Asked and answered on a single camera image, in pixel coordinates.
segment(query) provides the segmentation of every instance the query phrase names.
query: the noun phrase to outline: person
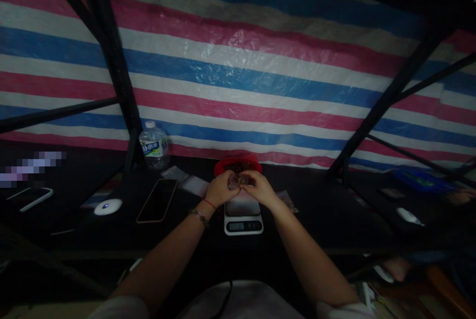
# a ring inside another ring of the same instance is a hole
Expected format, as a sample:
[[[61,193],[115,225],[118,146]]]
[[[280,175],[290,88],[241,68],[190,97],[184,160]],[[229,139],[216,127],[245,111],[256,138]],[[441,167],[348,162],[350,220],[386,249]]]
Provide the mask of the person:
[[[268,180],[244,171],[255,186],[241,185],[274,216],[278,232],[299,281],[319,318],[373,318],[346,278],[312,239],[289,208],[276,196]],[[231,170],[217,176],[207,195],[165,239],[129,274],[89,319],[146,319],[154,316],[187,266],[216,208],[232,199]],[[273,289],[261,282],[233,281],[209,288],[179,318],[302,318]]]

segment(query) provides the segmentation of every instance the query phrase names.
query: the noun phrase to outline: water bottle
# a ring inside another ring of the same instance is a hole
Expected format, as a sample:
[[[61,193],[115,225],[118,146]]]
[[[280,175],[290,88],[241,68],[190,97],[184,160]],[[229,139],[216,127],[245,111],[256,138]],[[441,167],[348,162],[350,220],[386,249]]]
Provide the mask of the water bottle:
[[[154,121],[145,122],[145,130],[139,135],[139,142],[149,169],[167,168],[170,161],[167,136],[164,131],[155,126]]]

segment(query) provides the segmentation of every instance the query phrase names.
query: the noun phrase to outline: white shirt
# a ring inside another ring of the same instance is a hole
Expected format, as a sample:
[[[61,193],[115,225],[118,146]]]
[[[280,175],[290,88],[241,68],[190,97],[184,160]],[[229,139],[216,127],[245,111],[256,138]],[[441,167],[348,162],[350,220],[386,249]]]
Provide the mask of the white shirt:
[[[182,313],[180,319],[208,319],[221,308],[230,284],[218,284],[195,298]],[[319,319],[374,319],[363,303],[332,308],[317,303]],[[104,302],[89,319],[149,319],[145,303],[136,297],[123,296]],[[303,319],[288,302],[271,287],[257,281],[233,281],[233,289],[225,307],[223,319]]]

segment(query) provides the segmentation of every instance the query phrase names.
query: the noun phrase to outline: bottle label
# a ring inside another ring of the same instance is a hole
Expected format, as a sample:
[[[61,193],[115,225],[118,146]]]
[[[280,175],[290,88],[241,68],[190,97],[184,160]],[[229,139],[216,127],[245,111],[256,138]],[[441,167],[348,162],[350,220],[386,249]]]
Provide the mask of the bottle label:
[[[162,157],[167,153],[167,140],[162,138],[160,141],[140,141],[142,151],[146,157]]]

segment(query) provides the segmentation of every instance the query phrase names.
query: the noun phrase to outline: computer mouse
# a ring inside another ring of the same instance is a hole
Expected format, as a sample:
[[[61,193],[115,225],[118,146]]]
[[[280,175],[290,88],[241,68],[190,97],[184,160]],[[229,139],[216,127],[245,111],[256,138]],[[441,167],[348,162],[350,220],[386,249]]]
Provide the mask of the computer mouse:
[[[420,226],[424,226],[420,220],[418,220],[418,218],[413,215],[411,212],[409,212],[407,209],[404,209],[404,208],[397,208],[397,213],[398,215],[400,215],[400,217],[407,221],[407,222],[411,222],[411,223],[414,223],[414,224],[417,224],[417,225],[420,225]]]
[[[121,199],[107,199],[99,203],[94,209],[94,214],[102,216],[115,213],[122,205]]]

